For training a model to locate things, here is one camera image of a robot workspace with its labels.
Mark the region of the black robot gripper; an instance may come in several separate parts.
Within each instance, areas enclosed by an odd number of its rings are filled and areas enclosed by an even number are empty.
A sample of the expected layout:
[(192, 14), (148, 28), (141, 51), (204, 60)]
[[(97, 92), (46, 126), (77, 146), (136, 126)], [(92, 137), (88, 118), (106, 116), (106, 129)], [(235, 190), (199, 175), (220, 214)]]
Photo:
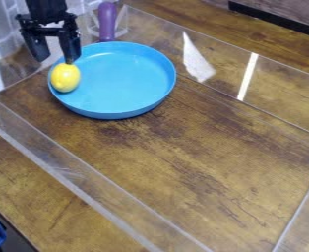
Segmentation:
[(58, 36), (66, 64), (81, 56), (77, 16), (66, 11), (65, 0), (25, 0), (28, 13), (18, 14), (16, 20), (30, 54), (37, 62), (49, 56), (45, 37)]

